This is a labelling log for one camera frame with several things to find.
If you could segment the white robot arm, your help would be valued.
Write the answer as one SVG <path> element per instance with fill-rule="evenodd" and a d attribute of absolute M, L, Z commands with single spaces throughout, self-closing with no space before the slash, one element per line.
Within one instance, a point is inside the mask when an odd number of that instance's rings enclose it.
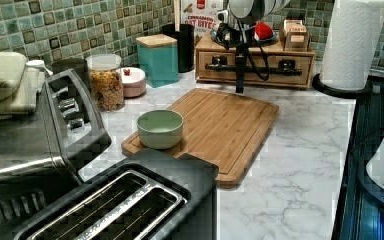
<path fill-rule="evenodd" d="M 216 42 L 226 50 L 235 49 L 236 93 L 244 91 L 247 61 L 257 76 L 267 81 L 270 76 L 268 56 L 257 43 L 265 63 L 265 74 L 256 66 L 249 48 L 253 45 L 253 29 L 263 17 L 284 8 L 290 0 L 229 0 L 226 9 L 216 14 L 219 23 L 216 30 Z"/>

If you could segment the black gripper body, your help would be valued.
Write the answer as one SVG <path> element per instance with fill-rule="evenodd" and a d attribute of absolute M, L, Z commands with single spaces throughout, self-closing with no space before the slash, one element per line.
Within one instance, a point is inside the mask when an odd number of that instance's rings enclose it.
<path fill-rule="evenodd" d="M 239 13 L 225 9 L 218 11 L 216 17 L 219 22 L 215 30 L 215 42 L 226 50 L 235 48 L 237 56 L 245 57 L 252 44 L 252 27 L 256 23 L 251 12 Z"/>

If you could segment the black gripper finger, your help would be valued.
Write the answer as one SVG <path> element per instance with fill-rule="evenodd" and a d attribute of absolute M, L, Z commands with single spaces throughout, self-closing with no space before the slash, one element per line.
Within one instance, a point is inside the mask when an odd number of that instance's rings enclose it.
<path fill-rule="evenodd" d="M 244 78 L 245 78 L 245 67 L 246 67 L 246 55 L 243 51 L 240 54 L 240 94 L 244 92 Z"/>
<path fill-rule="evenodd" d="M 236 90 L 235 93 L 242 93 L 242 55 L 235 56 L 236 65 Z"/>

